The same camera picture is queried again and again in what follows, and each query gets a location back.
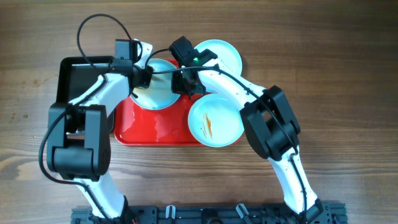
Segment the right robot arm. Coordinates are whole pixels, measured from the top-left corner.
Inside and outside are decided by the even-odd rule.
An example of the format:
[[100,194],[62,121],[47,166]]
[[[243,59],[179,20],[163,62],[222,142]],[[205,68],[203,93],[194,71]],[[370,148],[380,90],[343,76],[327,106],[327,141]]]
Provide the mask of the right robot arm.
[[242,76],[243,60],[230,43],[206,40],[197,46],[184,36],[169,52],[177,61],[178,76],[172,90],[192,95],[207,88],[219,93],[239,110],[249,145],[269,160],[284,193],[284,202],[302,223],[314,221],[323,211],[300,158],[299,123],[284,92],[265,88]]

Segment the light blue plate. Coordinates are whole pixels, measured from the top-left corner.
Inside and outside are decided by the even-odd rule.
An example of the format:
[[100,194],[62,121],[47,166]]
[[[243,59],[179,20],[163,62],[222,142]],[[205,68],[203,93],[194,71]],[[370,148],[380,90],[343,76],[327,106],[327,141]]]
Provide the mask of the light blue plate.
[[204,42],[199,43],[194,49],[198,50],[199,52],[204,51],[205,49],[209,49],[215,54],[217,54],[218,58],[235,74],[235,75],[242,75],[243,71],[243,61],[236,50],[236,48],[231,45],[230,43],[212,39],[206,40]]
[[244,132],[239,111],[218,93],[196,100],[188,113],[192,136],[209,147],[225,147],[236,142]]
[[148,88],[135,88],[131,99],[146,110],[161,110],[174,104],[180,95],[172,92],[172,73],[154,74]]

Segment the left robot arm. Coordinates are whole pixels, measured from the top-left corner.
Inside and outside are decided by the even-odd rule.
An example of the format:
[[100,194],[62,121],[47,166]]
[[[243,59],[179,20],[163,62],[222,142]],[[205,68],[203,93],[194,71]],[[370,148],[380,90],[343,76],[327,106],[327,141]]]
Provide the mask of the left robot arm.
[[153,46],[117,40],[115,56],[98,68],[85,57],[97,81],[80,96],[57,100],[49,109],[49,127],[39,149],[39,166],[51,181],[77,186],[92,207],[94,223],[134,223],[136,216],[108,169],[111,160],[108,116],[137,87],[147,87]]

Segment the light blue plate top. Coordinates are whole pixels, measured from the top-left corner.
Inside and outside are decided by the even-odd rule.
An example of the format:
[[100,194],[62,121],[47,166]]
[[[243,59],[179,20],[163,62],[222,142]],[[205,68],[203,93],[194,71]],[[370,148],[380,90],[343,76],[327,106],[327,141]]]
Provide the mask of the light blue plate top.
[[204,51],[205,49],[209,49],[215,54],[217,54],[218,58],[235,74],[235,75],[242,75],[243,71],[243,61],[236,50],[236,48],[231,45],[230,43],[212,39],[206,40],[204,42],[199,43],[194,49],[198,50],[199,52]]

